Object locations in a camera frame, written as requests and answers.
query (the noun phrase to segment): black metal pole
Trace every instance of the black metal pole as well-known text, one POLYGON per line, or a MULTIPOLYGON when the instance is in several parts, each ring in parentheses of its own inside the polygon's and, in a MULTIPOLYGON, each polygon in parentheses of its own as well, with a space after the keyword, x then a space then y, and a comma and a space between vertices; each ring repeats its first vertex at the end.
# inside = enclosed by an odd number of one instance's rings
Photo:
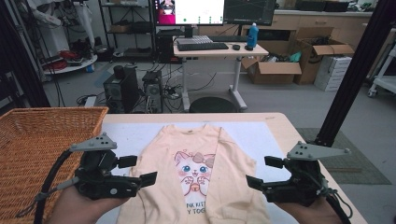
POLYGON ((331 147, 347 113, 359 93, 361 84, 370 71, 390 29, 395 23, 396 1, 379 0, 355 55, 346 71, 340 89, 315 139, 319 146, 331 147))

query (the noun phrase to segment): electronic device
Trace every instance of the electronic device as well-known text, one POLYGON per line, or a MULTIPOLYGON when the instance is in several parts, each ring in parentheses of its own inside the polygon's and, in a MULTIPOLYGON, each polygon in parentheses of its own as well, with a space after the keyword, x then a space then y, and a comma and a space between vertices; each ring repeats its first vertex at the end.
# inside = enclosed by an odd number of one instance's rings
POLYGON ((180 51, 189 50, 210 50, 210 49, 228 49, 228 46, 224 43, 204 43, 204 44, 179 44, 177 49, 180 51))
POLYGON ((241 49, 241 46, 239 46, 239 45, 233 45, 233 49, 234 49, 234 50, 240 50, 240 49, 241 49))
POLYGON ((205 44, 212 43, 213 41, 207 37, 207 35, 194 35, 190 38, 180 37, 176 40, 179 45, 184 44, 205 44))
POLYGON ((146 94, 146 112, 158 114, 163 112, 163 77, 161 70, 147 71, 143 76, 146 94))
POLYGON ((270 26, 276 0, 224 0, 224 23, 270 26))
POLYGON ((114 67, 114 74, 104 83, 106 105, 110 114, 128 114, 139 100, 136 71, 133 67, 114 67))
POLYGON ((75 186, 77 191, 93 200, 103 198, 130 198, 135 197, 142 188, 152 186, 157 179, 157 172, 144 174, 139 177, 129 177, 111 174, 116 168, 135 166, 137 157, 116 157, 112 149, 117 148, 106 133, 88 139, 84 142, 73 144, 65 150, 52 165, 49 173, 35 197, 28 207, 22 209, 16 217, 24 217, 35 208, 35 224, 43 222, 44 210, 47 198, 55 191, 75 186), (75 170, 75 176, 51 189, 61 166, 73 152, 83 152, 79 167, 75 170))
POLYGON ((247 35, 209 35, 209 39, 213 42, 241 42, 246 43, 248 41, 247 35))
POLYGON ((336 198, 339 197, 337 191, 328 187, 328 181, 320 172, 318 159, 350 154, 349 149, 321 147, 298 142, 284 160, 271 156, 264 157, 266 165, 280 169, 285 167, 290 171, 289 180, 264 183, 262 179, 247 175, 247 184, 253 189, 262 191, 268 203, 299 203, 309 206, 318 197, 325 197, 337 216, 347 224, 350 223, 349 217, 343 211, 338 202, 339 199, 336 198))
POLYGON ((193 25, 223 24, 224 0, 154 0, 153 6, 157 26, 185 26, 186 37, 193 25))
POLYGON ((178 29, 160 30, 155 35, 157 48, 157 59, 159 63, 181 63, 182 58, 175 56, 174 53, 174 36, 184 36, 184 32, 178 29))

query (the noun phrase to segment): wicker basket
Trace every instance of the wicker basket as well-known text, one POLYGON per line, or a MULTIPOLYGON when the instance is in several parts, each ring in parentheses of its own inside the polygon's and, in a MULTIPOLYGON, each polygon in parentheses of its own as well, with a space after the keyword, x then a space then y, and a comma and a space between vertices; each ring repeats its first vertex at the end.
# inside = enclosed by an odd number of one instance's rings
MULTIPOLYGON (((98 135, 107 107, 13 109, 0 117, 0 223, 33 223, 35 210, 15 216, 41 190, 50 167, 73 143, 98 135)), ((52 186, 74 175, 80 153, 72 153, 52 186)), ((48 219, 59 192, 47 199, 48 219)))

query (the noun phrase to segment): desk leg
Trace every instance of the desk leg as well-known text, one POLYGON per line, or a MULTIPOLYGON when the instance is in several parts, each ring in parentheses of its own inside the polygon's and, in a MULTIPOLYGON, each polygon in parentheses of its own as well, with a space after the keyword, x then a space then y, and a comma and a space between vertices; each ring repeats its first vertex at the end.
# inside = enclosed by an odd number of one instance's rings
POLYGON ((245 110, 248 109, 247 104, 245 104, 245 101, 242 99, 241 94, 239 94, 238 91, 238 85, 239 85, 239 74, 241 71, 241 61, 242 57, 237 57, 235 61, 235 76, 233 78, 233 85, 230 85, 230 92, 231 95, 235 98, 236 102, 239 105, 239 109, 245 110))
POLYGON ((181 69, 183 71, 182 74, 182 92, 181 92, 181 100, 183 102, 183 108, 184 108, 184 112, 189 112, 190 109, 190 99, 189 99, 189 93, 187 92, 187 74, 186 74, 186 62, 187 59, 183 58, 182 60, 182 64, 181 64, 181 69))

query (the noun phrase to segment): keyboard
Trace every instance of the keyboard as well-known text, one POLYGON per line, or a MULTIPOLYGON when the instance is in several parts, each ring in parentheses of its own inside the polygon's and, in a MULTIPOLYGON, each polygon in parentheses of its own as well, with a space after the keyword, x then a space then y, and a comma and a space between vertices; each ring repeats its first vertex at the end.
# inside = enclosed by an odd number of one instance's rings
POLYGON ((177 49, 180 51, 190 50, 209 50, 209 49, 228 49, 228 46, 224 43, 204 43, 204 44, 178 44, 177 49))
POLYGON ((247 42, 247 35, 209 35, 213 42, 247 42))
POLYGON ((185 44, 205 44, 205 43, 213 43, 209 37, 206 35, 195 35, 191 38, 184 38, 180 37, 177 39, 177 43, 180 45, 185 45, 185 44))

